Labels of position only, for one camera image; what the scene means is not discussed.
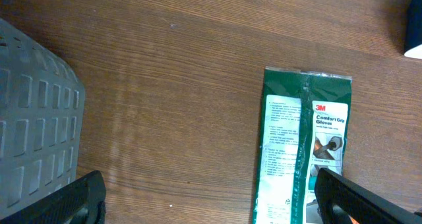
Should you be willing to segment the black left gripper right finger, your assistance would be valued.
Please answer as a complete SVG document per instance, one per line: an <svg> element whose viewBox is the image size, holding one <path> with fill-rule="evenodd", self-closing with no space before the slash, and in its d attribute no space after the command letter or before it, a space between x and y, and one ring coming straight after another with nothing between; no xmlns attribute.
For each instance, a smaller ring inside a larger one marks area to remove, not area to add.
<svg viewBox="0 0 422 224"><path fill-rule="evenodd" d="M323 223L421 224L411 213L327 169L319 170L315 194Z"/></svg>

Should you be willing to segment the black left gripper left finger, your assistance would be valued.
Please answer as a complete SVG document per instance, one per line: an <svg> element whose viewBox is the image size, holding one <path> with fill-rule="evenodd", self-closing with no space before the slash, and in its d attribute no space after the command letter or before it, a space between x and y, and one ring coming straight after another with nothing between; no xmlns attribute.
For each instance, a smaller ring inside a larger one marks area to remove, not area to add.
<svg viewBox="0 0 422 224"><path fill-rule="evenodd" d="M30 206L1 220L2 223L104 224L106 187L100 171L71 182Z"/></svg>

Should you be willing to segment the green 3M gloves package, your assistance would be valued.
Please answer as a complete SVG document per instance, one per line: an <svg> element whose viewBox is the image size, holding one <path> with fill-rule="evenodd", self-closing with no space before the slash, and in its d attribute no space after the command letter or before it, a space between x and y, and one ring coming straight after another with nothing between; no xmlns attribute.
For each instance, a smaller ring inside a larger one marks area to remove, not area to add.
<svg viewBox="0 0 422 224"><path fill-rule="evenodd" d="M318 172L343 172L350 76L264 71L253 223L322 223Z"/></svg>

